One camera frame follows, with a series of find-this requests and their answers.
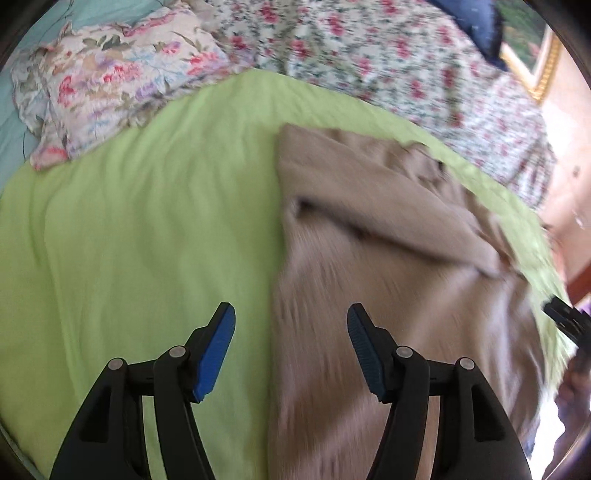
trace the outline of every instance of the blue rubber fingertip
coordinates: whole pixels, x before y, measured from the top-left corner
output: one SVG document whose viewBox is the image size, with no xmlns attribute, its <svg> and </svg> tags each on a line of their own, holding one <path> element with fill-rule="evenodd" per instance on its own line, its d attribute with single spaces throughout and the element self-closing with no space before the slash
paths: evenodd
<svg viewBox="0 0 591 480">
<path fill-rule="evenodd" d="M 235 328 L 236 314 L 234 308 L 229 306 L 199 363 L 197 385 L 193 389 L 193 395 L 197 401 L 203 401 L 205 395 L 213 390 Z"/>
<path fill-rule="evenodd" d="M 357 354 L 357 360 L 365 377 L 369 391 L 382 399 L 386 395 L 384 384 L 384 373 L 378 354 L 374 349 L 369 336 L 353 308 L 349 309 L 347 315 L 347 331 Z"/>
</svg>

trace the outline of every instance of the wall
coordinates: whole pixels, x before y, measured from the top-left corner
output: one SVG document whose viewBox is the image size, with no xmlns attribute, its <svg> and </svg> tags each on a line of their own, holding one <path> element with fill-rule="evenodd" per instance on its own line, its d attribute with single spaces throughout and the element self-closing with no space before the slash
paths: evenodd
<svg viewBox="0 0 591 480">
<path fill-rule="evenodd" d="M 542 112 L 558 164 L 541 217 L 572 280 L 591 261 L 591 89 L 564 48 Z"/>
</svg>

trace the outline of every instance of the floral fabric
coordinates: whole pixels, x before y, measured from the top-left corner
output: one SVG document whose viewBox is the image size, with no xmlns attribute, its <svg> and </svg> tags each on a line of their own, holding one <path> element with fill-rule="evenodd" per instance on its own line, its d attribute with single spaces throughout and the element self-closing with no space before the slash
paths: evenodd
<svg viewBox="0 0 591 480">
<path fill-rule="evenodd" d="M 52 44 L 23 53 L 12 77 L 20 117 L 40 138 L 31 164 L 76 158 L 145 124 L 168 100 L 248 65 L 245 52 L 228 57 L 203 23 L 178 1 L 133 27 L 67 24 Z"/>
<path fill-rule="evenodd" d="M 401 115 L 531 207 L 554 155 L 540 109 L 451 17 L 423 0 L 209 0 L 255 65 Z"/>
</svg>

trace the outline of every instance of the dark blue pillow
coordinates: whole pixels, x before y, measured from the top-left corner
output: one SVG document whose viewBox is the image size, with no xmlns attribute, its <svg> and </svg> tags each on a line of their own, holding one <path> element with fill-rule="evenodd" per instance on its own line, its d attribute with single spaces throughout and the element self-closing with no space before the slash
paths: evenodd
<svg viewBox="0 0 591 480">
<path fill-rule="evenodd" d="M 499 56 L 503 41 L 503 17 L 494 0 L 428 1 L 453 17 L 489 63 L 502 70 L 507 69 Z"/>
</svg>

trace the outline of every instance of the brown garment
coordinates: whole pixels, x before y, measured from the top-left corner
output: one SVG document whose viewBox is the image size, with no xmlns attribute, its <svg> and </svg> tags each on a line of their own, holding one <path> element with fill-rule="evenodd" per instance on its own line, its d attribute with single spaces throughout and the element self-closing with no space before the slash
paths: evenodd
<svg viewBox="0 0 591 480">
<path fill-rule="evenodd" d="M 474 359 L 529 439 L 544 358 L 493 214 L 423 145 L 288 125 L 278 170 L 288 253 L 274 301 L 271 480 L 367 477 L 389 406 L 349 340 L 354 302 L 427 359 Z M 436 431 L 431 408 L 418 480 Z"/>
</svg>

